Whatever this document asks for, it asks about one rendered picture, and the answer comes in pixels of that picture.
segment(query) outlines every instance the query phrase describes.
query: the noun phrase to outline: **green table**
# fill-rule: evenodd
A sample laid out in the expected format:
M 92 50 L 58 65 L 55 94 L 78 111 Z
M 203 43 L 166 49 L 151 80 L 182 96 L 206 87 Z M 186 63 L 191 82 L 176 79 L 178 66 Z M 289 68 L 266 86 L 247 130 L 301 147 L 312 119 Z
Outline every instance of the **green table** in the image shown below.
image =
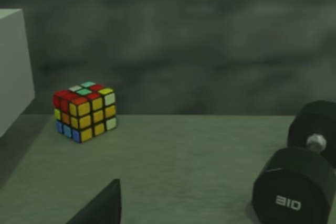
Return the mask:
M 120 116 L 85 144 L 50 118 L 0 191 L 1 224 L 64 224 L 114 178 L 123 224 L 258 223 L 253 181 L 289 116 Z M 333 208 L 330 223 L 336 223 Z

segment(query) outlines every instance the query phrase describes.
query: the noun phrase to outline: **text on dumbbell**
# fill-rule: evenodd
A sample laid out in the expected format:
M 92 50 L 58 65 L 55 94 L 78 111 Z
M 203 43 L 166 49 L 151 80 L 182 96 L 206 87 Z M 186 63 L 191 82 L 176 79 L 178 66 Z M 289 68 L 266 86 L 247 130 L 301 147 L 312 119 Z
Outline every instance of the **text on dumbbell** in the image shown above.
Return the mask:
M 275 200 L 275 204 L 288 207 L 290 209 L 293 209 L 295 211 L 299 211 L 301 209 L 301 202 L 293 199 L 288 199 L 283 196 L 277 196 Z

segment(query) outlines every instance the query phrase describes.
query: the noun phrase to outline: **black weight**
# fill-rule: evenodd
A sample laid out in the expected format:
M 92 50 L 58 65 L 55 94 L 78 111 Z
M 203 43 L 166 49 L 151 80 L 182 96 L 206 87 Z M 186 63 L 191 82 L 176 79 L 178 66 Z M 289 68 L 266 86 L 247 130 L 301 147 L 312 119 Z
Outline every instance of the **black weight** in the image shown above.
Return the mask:
M 327 140 L 327 148 L 321 153 L 336 168 L 336 103 L 316 101 L 306 104 L 289 127 L 287 146 L 307 146 L 312 134 L 321 134 Z
M 256 179 L 252 206 L 263 224 L 327 224 L 335 190 L 333 168 L 323 157 L 284 148 Z

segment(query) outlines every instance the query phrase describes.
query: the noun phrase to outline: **stone wall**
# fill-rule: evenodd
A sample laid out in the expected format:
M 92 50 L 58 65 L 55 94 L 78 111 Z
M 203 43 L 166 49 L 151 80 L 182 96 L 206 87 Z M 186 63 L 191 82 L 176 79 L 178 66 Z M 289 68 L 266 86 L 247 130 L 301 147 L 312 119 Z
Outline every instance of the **stone wall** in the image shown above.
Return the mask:
M 123 114 L 293 114 L 336 100 L 336 0 L 0 0 L 25 12 L 37 99 L 86 80 Z

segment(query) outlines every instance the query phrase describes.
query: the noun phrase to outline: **dumbbell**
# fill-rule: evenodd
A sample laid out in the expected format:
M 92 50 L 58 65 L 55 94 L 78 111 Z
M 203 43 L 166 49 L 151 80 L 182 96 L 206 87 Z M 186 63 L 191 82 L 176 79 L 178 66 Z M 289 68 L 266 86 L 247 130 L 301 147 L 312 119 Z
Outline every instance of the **dumbbell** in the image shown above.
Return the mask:
M 327 224 L 336 191 L 336 103 L 306 104 L 291 123 L 287 147 L 266 163 L 253 185 L 262 224 Z

